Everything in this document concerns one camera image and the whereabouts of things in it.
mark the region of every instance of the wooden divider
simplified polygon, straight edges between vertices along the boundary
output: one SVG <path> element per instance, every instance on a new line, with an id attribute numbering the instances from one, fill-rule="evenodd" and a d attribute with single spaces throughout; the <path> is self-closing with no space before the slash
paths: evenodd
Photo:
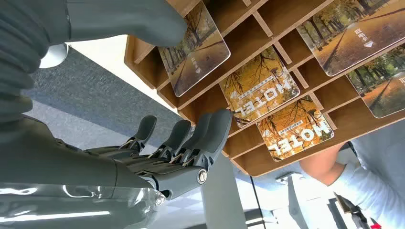
<path id="1" fill-rule="evenodd" d="M 186 0 L 168 0 L 186 6 L 195 4 Z M 260 176 L 280 167 L 297 162 L 335 144 L 364 135 L 370 131 L 405 118 L 405 111 L 377 119 L 359 97 L 345 74 L 371 61 L 384 52 L 358 63 L 335 77 L 329 77 L 311 54 L 296 27 L 323 9 L 333 0 L 218 0 L 209 1 L 207 8 L 218 28 L 225 35 L 231 57 L 201 80 L 181 97 L 174 95 L 156 48 L 150 49 L 144 58 L 135 64 L 142 49 L 135 50 L 137 40 L 129 36 L 125 63 L 149 87 L 157 88 L 158 94 L 179 114 L 193 123 L 206 112 L 227 108 L 228 103 L 218 83 L 257 56 L 271 45 L 276 46 L 288 71 L 297 82 L 300 95 L 243 128 L 232 120 L 228 141 L 223 154 L 243 172 Z M 275 162 L 260 135 L 256 123 L 285 108 L 298 99 L 310 95 L 335 130 L 333 139 L 307 149 L 280 162 Z"/>
<path id="2" fill-rule="evenodd" d="M 253 17 L 256 19 L 257 23 L 259 23 L 260 27 L 262 27 L 263 31 L 267 34 L 267 37 L 273 36 L 273 32 L 271 29 L 267 26 L 265 20 L 263 20 L 262 16 L 260 15 L 259 12 L 254 12 Z"/>
<path id="3" fill-rule="evenodd" d="M 274 43 L 274 47 L 275 47 L 277 53 L 283 58 L 284 64 L 292 63 L 292 59 L 290 58 L 290 55 L 287 53 L 287 51 L 284 49 L 284 47 L 280 44 L 280 42 Z"/>

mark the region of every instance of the white sleeve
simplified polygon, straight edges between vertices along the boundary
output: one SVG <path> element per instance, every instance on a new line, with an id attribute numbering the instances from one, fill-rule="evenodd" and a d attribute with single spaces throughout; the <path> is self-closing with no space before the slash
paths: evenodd
<path id="1" fill-rule="evenodd" d="M 383 228 L 405 228 L 405 201 L 371 171 L 349 163 L 329 188 L 359 206 Z"/>

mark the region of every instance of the person's arm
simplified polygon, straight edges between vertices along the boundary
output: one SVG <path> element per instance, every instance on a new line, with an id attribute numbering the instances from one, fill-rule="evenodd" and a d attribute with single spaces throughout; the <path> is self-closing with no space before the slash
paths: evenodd
<path id="1" fill-rule="evenodd" d="M 335 182 L 344 170 L 344 165 L 336 162 L 342 144 L 332 146 L 313 156 L 301 160 L 301 168 L 311 177 L 329 186 Z"/>
<path id="2" fill-rule="evenodd" d="M 336 162 L 341 145 L 336 145 L 300 162 L 302 169 L 359 206 L 383 228 L 405 228 L 405 201 L 371 171 Z"/>

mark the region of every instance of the person's hand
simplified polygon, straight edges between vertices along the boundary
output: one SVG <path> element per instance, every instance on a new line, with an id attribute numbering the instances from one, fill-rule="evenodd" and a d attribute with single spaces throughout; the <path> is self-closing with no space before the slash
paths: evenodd
<path id="1" fill-rule="evenodd" d="M 327 186 L 333 184 L 344 170 L 344 165 L 336 162 L 343 145 L 344 143 L 332 146 L 301 160 L 299 164 L 302 170 Z"/>

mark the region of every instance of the screw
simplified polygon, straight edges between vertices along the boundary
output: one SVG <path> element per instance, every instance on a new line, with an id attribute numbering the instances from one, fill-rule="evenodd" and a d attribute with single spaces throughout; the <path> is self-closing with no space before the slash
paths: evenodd
<path id="1" fill-rule="evenodd" d="M 207 181 L 207 170 L 205 169 L 201 169 L 200 171 L 198 171 L 198 175 L 197 175 L 197 181 L 200 185 L 204 184 Z"/>

